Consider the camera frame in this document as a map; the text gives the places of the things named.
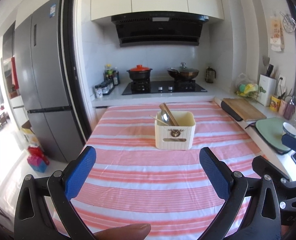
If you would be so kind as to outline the operator left hand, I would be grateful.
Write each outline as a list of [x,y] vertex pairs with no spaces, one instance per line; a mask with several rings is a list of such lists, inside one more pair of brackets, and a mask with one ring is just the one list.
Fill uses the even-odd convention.
[[130,224],[117,228],[109,228],[93,234],[99,240],[143,240],[151,231],[151,224]]

